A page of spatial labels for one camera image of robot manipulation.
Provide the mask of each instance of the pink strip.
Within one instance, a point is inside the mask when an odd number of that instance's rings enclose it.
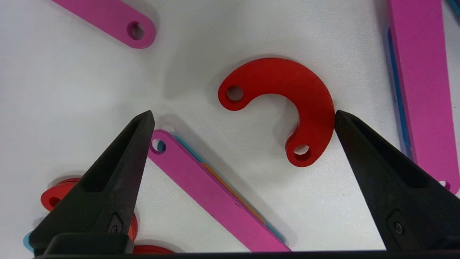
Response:
[[[441,0],[388,0],[414,162],[460,189]]]
[[[146,48],[155,39],[155,26],[145,15],[120,0],[52,0],[80,18],[133,48]],[[132,28],[136,24],[144,35],[136,40]]]
[[[159,153],[150,146],[148,158],[249,250],[291,251],[172,135],[157,129],[154,139],[163,141],[166,149]]]

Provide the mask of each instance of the red disc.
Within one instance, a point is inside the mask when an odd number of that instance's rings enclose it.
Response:
[[[79,178],[71,178],[59,182],[55,186],[49,188],[41,195],[41,203],[48,211],[51,211],[65,195],[77,183]]]
[[[49,188],[41,195],[41,203],[48,210],[51,211],[63,198],[70,189],[78,182],[80,178],[70,178],[60,181],[55,186]],[[132,215],[131,224],[128,230],[128,236],[131,240],[136,240],[138,235],[138,220],[136,215]]]
[[[231,99],[229,91],[238,88],[242,97]],[[218,90],[220,103],[231,111],[241,110],[263,94],[282,95],[297,107],[299,122],[286,141],[286,156],[295,166],[313,164],[328,146],[334,131],[334,104],[324,83],[297,62],[266,58],[240,66],[225,78]],[[294,152],[304,145],[309,147],[307,152]]]
[[[141,246],[134,246],[134,250],[132,251],[134,254],[153,254],[153,253],[175,253],[169,249],[158,247],[158,246],[150,246],[150,245],[141,245]]]

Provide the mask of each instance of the white table surface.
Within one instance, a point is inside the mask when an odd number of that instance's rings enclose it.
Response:
[[[0,1],[0,250],[30,258],[22,239],[47,211],[55,179],[80,176],[135,115],[175,130],[286,237],[292,250],[384,249],[334,133],[312,166],[291,165],[284,143],[297,121],[276,95],[230,112],[222,80],[261,57],[286,57],[399,146],[382,32],[383,0],[127,0],[157,38],[132,49],[50,0]],[[457,146],[460,26],[444,3]],[[155,164],[139,191],[137,244],[177,252],[247,249]]]

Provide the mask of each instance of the red hook-shaped piece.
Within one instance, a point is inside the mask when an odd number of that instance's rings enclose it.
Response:
[[[227,94],[231,87],[242,90],[239,100]],[[286,141],[286,155],[295,166],[313,164],[324,152],[334,131],[334,104],[321,79],[303,65],[280,58],[246,63],[225,78],[219,87],[219,101],[228,110],[238,111],[263,94],[280,94],[291,100],[299,112],[299,122]],[[307,145],[304,154],[296,147]]]

